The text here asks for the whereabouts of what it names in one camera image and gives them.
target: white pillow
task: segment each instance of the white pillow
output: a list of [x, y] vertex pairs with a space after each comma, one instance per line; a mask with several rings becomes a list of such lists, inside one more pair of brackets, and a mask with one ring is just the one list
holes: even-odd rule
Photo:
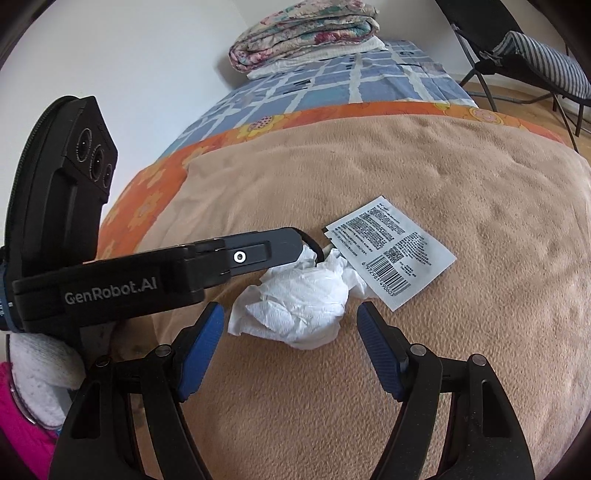
[[257, 80], [262, 77], [273, 75], [274, 73], [287, 72], [300, 65], [311, 63], [318, 60], [328, 60], [352, 53], [364, 53], [371, 50], [387, 50], [384, 42], [378, 37], [373, 36], [362, 43], [357, 44], [335, 44], [324, 47], [313, 48], [311, 52], [304, 53], [294, 59], [279, 59], [267, 65], [263, 65], [248, 73], [248, 78]]

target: pink fabric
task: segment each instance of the pink fabric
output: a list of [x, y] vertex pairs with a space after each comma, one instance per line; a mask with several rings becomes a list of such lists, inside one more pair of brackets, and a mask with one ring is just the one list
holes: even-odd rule
[[22, 416], [10, 393], [9, 369], [9, 363], [0, 364], [0, 429], [29, 470], [40, 480], [46, 480], [57, 436]]

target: orange flowered sheet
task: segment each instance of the orange flowered sheet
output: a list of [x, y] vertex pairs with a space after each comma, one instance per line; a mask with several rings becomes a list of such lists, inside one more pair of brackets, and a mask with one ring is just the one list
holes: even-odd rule
[[186, 165], [194, 158], [218, 148], [247, 142], [271, 131], [337, 118], [377, 115], [447, 115], [521, 128], [564, 143], [557, 134], [524, 120], [476, 107], [448, 103], [350, 103], [269, 116], [188, 145], [140, 171], [127, 185], [100, 227], [98, 258], [122, 257], [135, 252], [158, 215], [177, 194], [187, 178]]

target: blue checkered bedsheet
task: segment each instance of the blue checkered bedsheet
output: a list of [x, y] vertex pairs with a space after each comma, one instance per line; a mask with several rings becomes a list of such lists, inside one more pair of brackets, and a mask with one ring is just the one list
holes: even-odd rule
[[476, 106], [415, 44], [385, 43], [387, 50], [316, 61], [244, 84], [188, 127], [163, 156], [266, 116], [321, 106], [394, 100]]

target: wooden floor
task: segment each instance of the wooden floor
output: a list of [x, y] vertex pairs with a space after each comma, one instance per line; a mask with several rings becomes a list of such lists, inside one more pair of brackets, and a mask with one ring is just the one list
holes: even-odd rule
[[[466, 84], [465, 89], [472, 92], [481, 92], [482, 87], [479, 83], [472, 83], [469, 82]], [[504, 95], [513, 98], [519, 99], [530, 99], [533, 98], [531, 95], [527, 95], [526, 93], [517, 92], [515, 90], [509, 90], [507, 88], [491, 86], [491, 92], [493, 95]], [[486, 98], [479, 98], [474, 97], [474, 101], [478, 104], [480, 108], [486, 108], [487, 110], [491, 109], [490, 103]], [[564, 143], [566, 143], [569, 147], [572, 147], [572, 143], [570, 142], [569, 133], [566, 131], [564, 127], [564, 123], [562, 121], [562, 117], [560, 116], [560, 112], [553, 112], [552, 111], [552, 100], [544, 100], [542, 102], [533, 103], [532, 105], [518, 105], [517, 103], [510, 103], [510, 102], [503, 102], [502, 100], [496, 100], [496, 106], [501, 113], [505, 113], [506, 115], [515, 116], [517, 118], [522, 118], [523, 120], [527, 120], [528, 122], [532, 122], [533, 124], [541, 125], [542, 127], [546, 127], [548, 130], [552, 130], [553, 132], [558, 133]], [[591, 130], [591, 127], [588, 123], [583, 122], [583, 127]], [[571, 124], [571, 128], [574, 133], [574, 126]], [[581, 132], [580, 137], [575, 137], [577, 146], [579, 147], [579, 153], [584, 156], [587, 161], [591, 164], [591, 135], [585, 132]]]

